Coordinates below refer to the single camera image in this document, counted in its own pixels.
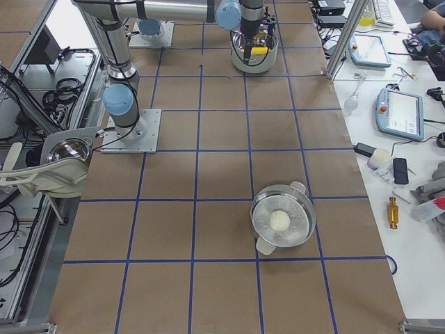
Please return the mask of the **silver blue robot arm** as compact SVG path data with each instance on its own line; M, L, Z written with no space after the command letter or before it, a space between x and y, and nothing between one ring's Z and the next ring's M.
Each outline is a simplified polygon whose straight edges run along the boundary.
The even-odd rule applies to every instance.
M157 19L140 19L137 21L137 27L144 40L158 40L164 35L161 22Z
M75 1L103 53L109 83L102 105L108 127L99 132L103 153L155 153L161 147L161 110L144 109L131 49L172 46L175 24L216 24L229 32L232 64L246 74L274 66L277 18L264 1Z

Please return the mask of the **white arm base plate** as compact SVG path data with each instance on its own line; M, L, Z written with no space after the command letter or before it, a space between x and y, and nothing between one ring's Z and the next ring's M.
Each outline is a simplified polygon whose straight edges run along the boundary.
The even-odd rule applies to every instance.
M172 46L175 23L171 21L160 22L157 34L140 32L139 21L134 24L130 35L129 47L132 49L160 49Z
M159 142L162 110L141 109L139 113L140 119L128 136L124 137L131 127L117 127L105 132L99 150L104 154L155 153Z

